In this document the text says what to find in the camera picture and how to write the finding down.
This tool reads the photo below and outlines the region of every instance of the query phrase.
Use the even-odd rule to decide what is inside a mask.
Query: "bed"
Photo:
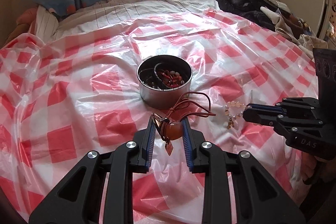
[[[317,96],[314,63],[282,36],[214,0],[111,0],[59,24],[39,8],[37,28],[0,50],[0,185],[25,220],[88,151],[112,151],[147,126],[157,110],[141,100],[136,70],[157,54],[187,60],[191,90],[211,98],[217,116],[191,117],[192,128],[225,151],[250,151],[297,204],[307,195],[301,152],[283,137],[243,120],[226,128],[229,101]],[[133,177],[136,223],[201,221],[204,177],[189,172],[182,140],[173,145],[169,157],[156,135],[150,172]]]

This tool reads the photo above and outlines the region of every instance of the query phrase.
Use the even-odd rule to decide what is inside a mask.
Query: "brown leather cord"
[[[184,96],[187,95],[187,94],[201,94],[201,95],[204,95],[205,97],[207,97],[208,102],[209,102],[208,109],[206,109],[205,107],[199,105],[198,103],[196,103],[196,102],[194,102],[192,100],[189,100],[188,98],[184,98]],[[181,116],[181,118],[179,119],[179,121],[182,121],[184,118],[186,118],[188,116],[191,116],[191,115],[195,115],[195,116],[199,116],[199,117],[204,117],[204,118],[207,118],[209,116],[216,116],[216,114],[214,114],[214,113],[211,112],[211,101],[210,101],[210,98],[209,98],[208,95],[206,95],[203,92],[186,92],[186,93],[183,93],[181,95],[181,97],[178,99],[178,101],[176,102],[176,104],[172,108],[169,109],[169,111],[167,112],[165,118],[169,119],[169,117],[175,111],[179,111],[179,110],[185,109],[185,108],[189,107],[190,104],[194,104],[194,105],[202,108],[206,112],[187,112],[187,113],[185,113],[185,114],[183,114]],[[161,126],[161,130],[160,130],[161,139],[163,141],[167,142],[167,143],[169,142],[169,138],[166,136],[166,127],[167,127],[168,124],[169,124],[168,121],[163,121],[162,122],[162,126]]]

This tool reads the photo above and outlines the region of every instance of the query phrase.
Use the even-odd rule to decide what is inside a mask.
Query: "jewelry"
[[[185,98],[184,96],[188,94],[204,95],[208,99],[209,103],[208,108],[205,108],[199,105],[198,103]],[[180,117],[179,121],[170,122],[169,118],[173,114],[173,112],[185,109],[191,104],[198,106],[199,108],[205,110],[205,112],[187,112]],[[173,151],[173,145],[171,141],[177,140],[178,138],[181,138],[183,136],[182,120],[190,115],[195,115],[204,118],[207,118],[209,116],[216,116],[216,114],[211,112],[211,101],[208,95],[202,92],[186,92],[182,94],[179,100],[176,102],[176,104],[169,109],[165,117],[161,117],[156,113],[152,114],[154,125],[157,129],[157,132],[161,136],[161,139],[166,143],[165,148],[169,156]]]
[[[235,102],[235,101],[231,101],[231,102],[227,103],[227,105],[225,106],[225,110],[224,110],[224,114],[226,116],[228,116],[228,118],[229,118],[229,123],[227,124],[227,129],[230,129],[231,127],[234,128],[235,127],[235,120],[237,120],[237,119],[239,119],[240,117],[243,116],[243,111],[241,111],[238,114],[232,116],[230,114],[230,110],[229,110],[230,107],[245,108],[246,105],[242,104],[240,102]]]
[[[181,68],[167,63],[157,63],[153,68],[140,71],[139,78],[142,83],[157,90],[175,89],[187,81]]]

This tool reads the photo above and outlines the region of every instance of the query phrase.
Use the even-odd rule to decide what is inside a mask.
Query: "metal screw head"
[[[136,143],[136,142],[133,142],[133,141],[130,141],[130,142],[126,143],[126,146],[127,146],[128,148],[134,148],[134,147],[137,146],[137,143]]]
[[[88,154],[87,154],[87,157],[90,158],[90,159],[94,159],[95,157],[98,156],[98,153],[96,151],[90,151]]]
[[[241,151],[241,152],[240,152],[240,156],[241,156],[242,158],[248,159],[248,158],[251,156],[251,154],[250,154],[250,152],[248,152],[248,151]]]
[[[209,148],[211,148],[211,146],[212,146],[212,144],[209,143],[209,142],[204,142],[204,143],[202,143],[202,147],[203,147],[203,148],[209,149]]]

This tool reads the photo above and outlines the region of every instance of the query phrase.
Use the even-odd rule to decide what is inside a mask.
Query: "black device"
[[[238,224],[304,224],[299,208],[274,178],[248,152],[224,152],[192,130],[185,118],[183,143],[192,173],[205,173],[202,223],[231,224],[227,173],[231,172]],[[152,161],[155,125],[115,151],[87,153],[35,208],[29,224],[95,224],[105,206],[104,224],[133,223],[132,173],[146,173]],[[110,173],[105,204],[101,204],[106,173]]]
[[[286,145],[324,160],[336,157],[336,51],[313,49],[319,99],[283,98],[275,106],[249,104],[243,113],[247,122],[274,127]],[[323,162],[306,184],[319,178]]]

